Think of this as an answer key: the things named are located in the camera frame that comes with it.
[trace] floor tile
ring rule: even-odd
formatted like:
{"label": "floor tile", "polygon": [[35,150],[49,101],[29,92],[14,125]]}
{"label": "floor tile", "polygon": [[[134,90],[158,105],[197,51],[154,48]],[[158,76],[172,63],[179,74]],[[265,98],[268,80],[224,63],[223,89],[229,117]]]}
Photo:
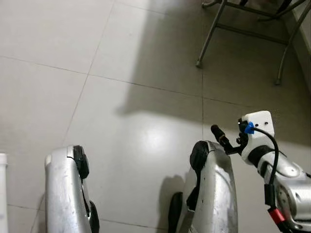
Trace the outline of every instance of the floor tile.
{"label": "floor tile", "polygon": [[274,86],[278,55],[262,57],[254,51],[214,47],[205,57],[203,95],[246,106],[307,114],[310,95],[297,60],[290,55],[285,64],[282,86]]}
{"label": "floor tile", "polygon": [[0,3],[0,55],[88,72],[113,0]]}
{"label": "floor tile", "polygon": [[92,76],[65,145],[85,148],[100,218],[166,228],[170,198],[201,138],[201,98]]}
{"label": "floor tile", "polygon": [[90,74],[201,96],[198,22],[115,4]]}
{"label": "floor tile", "polygon": [[8,206],[9,232],[30,233],[37,210]]}
{"label": "floor tile", "polygon": [[[100,233],[165,233],[167,230],[100,220]],[[45,212],[39,211],[31,233],[45,233]]]}
{"label": "floor tile", "polygon": [[0,58],[0,148],[8,203],[38,208],[44,158],[62,144],[86,75]]}

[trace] tile grout line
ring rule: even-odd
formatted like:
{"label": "tile grout line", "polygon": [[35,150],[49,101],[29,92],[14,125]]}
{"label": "tile grout line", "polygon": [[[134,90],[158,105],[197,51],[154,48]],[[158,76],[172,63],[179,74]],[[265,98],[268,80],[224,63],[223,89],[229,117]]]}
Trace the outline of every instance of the tile grout line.
{"label": "tile grout line", "polygon": [[118,223],[118,224],[123,224],[123,225],[129,225],[129,226],[136,226],[136,227],[144,227],[144,228],[150,228],[150,229],[157,229],[157,230],[167,230],[166,228],[160,228],[160,227],[148,227],[148,226],[144,226],[144,225],[137,225],[137,224],[132,224],[132,223],[126,223],[126,222],[119,222],[119,221],[113,221],[113,220],[107,220],[107,219],[103,219],[100,218],[100,221],[105,221],[105,222],[113,222],[113,223]]}
{"label": "tile grout line", "polygon": [[156,90],[161,90],[161,91],[167,91],[167,92],[172,92],[172,93],[177,93],[177,94],[181,94],[184,96],[191,96],[191,97],[201,97],[200,95],[195,95],[195,94],[189,94],[189,93],[183,93],[183,92],[179,92],[179,91],[173,91],[173,90],[168,90],[168,89],[164,89],[161,87],[154,87],[154,86],[148,86],[148,85],[143,85],[143,84],[139,84],[139,83],[132,83],[129,81],[124,81],[124,80],[119,80],[119,79],[113,79],[113,78],[109,78],[109,77],[105,77],[105,76],[101,76],[101,75],[93,75],[90,74],[90,76],[95,76],[95,77],[99,77],[99,78],[104,78],[104,79],[108,79],[108,80],[112,80],[112,81],[117,81],[117,82],[121,82],[121,83],[127,83],[127,84],[132,84],[132,85],[137,85],[137,86],[143,86],[143,87],[148,87],[148,88],[152,88],[152,89],[156,89]]}
{"label": "tile grout line", "polygon": [[203,99],[206,100],[211,100],[211,101],[216,101],[216,102],[221,102],[221,103],[228,103],[228,104],[232,104],[232,105],[236,105],[236,106],[240,106],[240,107],[256,107],[254,105],[245,105],[245,104],[241,104],[241,103],[233,103],[233,102],[229,102],[229,101],[224,101],[224,100],[218,100],[218,99],[213,99],[213,98],[208,98],[208,97],[203,97]]}
{"label": "tile grout line", "polygon": [[104,32],[105,32],[105,30],[106,30],[106,27],[107,27],[107,25],[108,25],[108,22],[109,22],[109,19],[110,19],[111,13],[112,13],[112,9],[113,9],[113,7],[114,7],[114,5],[115,5],[115,2],[116,2],[116,0],[114,0],[114,1],[113,1],[113,3],[112,3],[112,6],[111,6],[111,9],[110,9],[110,12],[109,12],[109,16],[108,16],[108,18],[107,18],[107,22],[106,22],[106,24],[104,25],[104,28],[103,28],[102,34],[101,34],[100,39],[99,39],[99,42],[98,42],[98,44],[97,44],[97,48],[96,48],[96,50],[95,50],[95,53],[94,53],[93,59],[92,59],[92,61],[91,61],[91,65],[90,65],[90,67],[89,67],[89,69],[88,69],[86,79],[85,79],[84,84],[83,84],[83,86],[82,86],[82,89],[81,89],[81,92],[80,92],[79,98],[78,98],[77,103],[76,103],[76,106],[75,106],[75,108],[74,108],[74,110],[73,110],[73,113],[72,113],[72,116],[71,116],[71,119],[70,119],[69,125],[68,125],[68,127],[67,127],[67,130],[66,130],[66,132],[65,132],[64,138],[63,138],[63,140],[62,140],[62,145],[63,145],[63,144],[64,144],[64,142],[65,142],[65,139],[66,139],[67,134],[68,134],[68,132],[69,132],[69,128],[71,127],[71,124],[72,124],[72,121],[73,121],[73,117],[74,117],[74,115],[75,115],[75,113],[76,113],[76,110],[77,110],[77,107],[78,107],[78,105],[79,105],[79,102],[80,102],[80,99],[81,99],[81,96],[82,96],[83,90],[84,90],[84,88],[85,88],[86,82],[87,82],[87,80],[88,80],[88,78],[89,78],[89,76],[90,76],[90,74],[89,74],[89,73],[90,73],[90,71],[91,71],[91,69],[92,69],[92,66],[93,66],[93,63],[94,63],[94,60],[95,60],[95,57],[96,57],[97,51],[98,51],[99,46],[100,46],[100,44],[101,44],[101,41],[102,41],[102,38],[103,38]]}
{"label": "tile grout line", "polygon": [[37,218],[39,217],[40,206],[41,206],[41,204],[42,204],[42,202],[43,202],[43,199],[44,199],[44,195],[43,195],[42,198],[41,198],[41,201],[40,201],[40,204],[39,204],[39,208],[37,209],[37,212],[36,212],[36,214],[35,214],[35,219],[34,219],[34,222],[33,222],[32,226],[31,226],[30,233],[33,233],[33,229],[34,229],[34,226],[35,226],[35,221],[36,221]]}
{"label": "tile grout line", "polygon": [[123,6],[127,6],[127,7],[133,7],[133,8],[136,8],[136,9],[139,9],[139,10],[143,10],[143,11],[148,11],[148,12],[151,12],[151,13],[161,14],[161,15],[164,15],[164,16],[167,16],[167,17],[173,17],[175,19],[181,19],[182,18],[182,17],[170,15],[170,14],[167,14],[167,13],[151,10],[151,9],[145,9],[145,8],[142,8],[142,7],[139,7],[139,6],[133,6],[133,5],[130,5],[130,4],[127,4],[127,3],[124,3],[124,2],[120,2],[120,1],[118,1],[117,4],[120,4],[120,5],[123,5]]}
{"label": "tile grout line", "polygon": [[12,206],[12,207],[26,209],[26,210],[38,210],[36,208],[30,208],[30,207],[24,207],[24,206],[19,206],[19,205],[12,205],[12,204],[7,204],[7,206]]}
{"label": "tile grout line", "polygon": [[78,73],[78,74],[87,74],[87,73],[84,73],[84,72],[79,72],[79,71],[75,71],[75,70],[71,70],[71,69],[66,69],[66,68],[61,68],[61,67],[53,67],[53,66],[50,66],[50,65],[46,65],[46,64],[42,64],[42,63],[37,63],[37,62],[32,62],[32,61],[27,61],[27,60],[15,58],[15,57],[8,57],[8,56],[3,56],[3,55],[0,55],[0,57],[6,58],[6,59],[11,59],[11,60],[17,60],[17,61],[21,61],[21,62],[26,62],[26,63],[30,63],[30,64],[35,64],[35,65],[43,66],[43,67],[50,67],[50,68],[70,71],[70,72],[74,72],[74,73]]}
{"label": "tile grout line", "polygon": [[[203,24],[203,11],[201,11],[201,47],[203,46],[204,37],[203,37],[203,30],[204,30],[204,24]],[[203,69],[201,69],[201,95],[202,95],[202,140],[204,140],[204,76],[203,76]]]}

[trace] white pipe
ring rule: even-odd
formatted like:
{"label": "white pipe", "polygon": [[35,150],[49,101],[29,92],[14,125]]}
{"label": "white pipe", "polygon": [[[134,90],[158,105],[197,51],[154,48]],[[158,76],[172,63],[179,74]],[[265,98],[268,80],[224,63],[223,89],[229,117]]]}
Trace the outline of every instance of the white pipe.
{"label": "white pipe", "polygon": [[8,233],[8,214],[6,205],[6,166],[7,156],[0,153],[0,232]]}

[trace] white wall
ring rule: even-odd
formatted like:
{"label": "white wall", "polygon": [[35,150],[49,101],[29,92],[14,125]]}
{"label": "white wall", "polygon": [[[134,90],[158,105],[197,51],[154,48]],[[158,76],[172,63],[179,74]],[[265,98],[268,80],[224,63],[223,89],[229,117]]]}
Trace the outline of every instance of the white wall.
{"label": "white wall", "polygon": [[[302,5],[296,7],[292,13],[287,13],[282,19],[285,21],[289,33],[291,33],[297,19],[305,9],[308,0]],[[305,80],[309,91],[311,93],[311,13],[309,12],[303,21],[300,31],[297,33],[294,42],[294,49],[296,51],[298,60],[301,64],[302,71],[305,76]]]}
{"label": "white wall", "polygon": [[[302,5],[294,9],[294,16],[296,17],[296,20],[301,16],[301,13],[305,9],[307,3],[308,1],[306,1],[305,3],[303,3]],[[306,41],[306,44],[308,45],[309,52],[310,52],[310,49],[311,49],[311,13],[310,11],[308,12],[305,20],[303,21],[300,27],[300,30],[304,36],[304,40]]]}

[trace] white tile floor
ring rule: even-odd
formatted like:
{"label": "white tile floor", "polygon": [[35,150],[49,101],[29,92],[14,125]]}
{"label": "white tile floor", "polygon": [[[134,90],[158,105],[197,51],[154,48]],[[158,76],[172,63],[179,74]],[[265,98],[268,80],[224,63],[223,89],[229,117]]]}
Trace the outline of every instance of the white tile floor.
{"label": "white tile floor", "polygon": [[[214,140],[211,124],[234,141],[248,112],[270,110],[282,151],[310,172],[310,95],[293,52],[282,87],[272,81],[283,47],[231,32],[217,30],[204,69],[194,66],[216,9],[202,10],[199,0],[0,2],[11,233],[45,232],[44,157],[68,144],[88,155],[103,233],[165,232],[194,143]],[[287,36],[281,21],[258,24],[235,10],[223,21]],[[232,160],[240,232],[278,232],[262,179]]]}

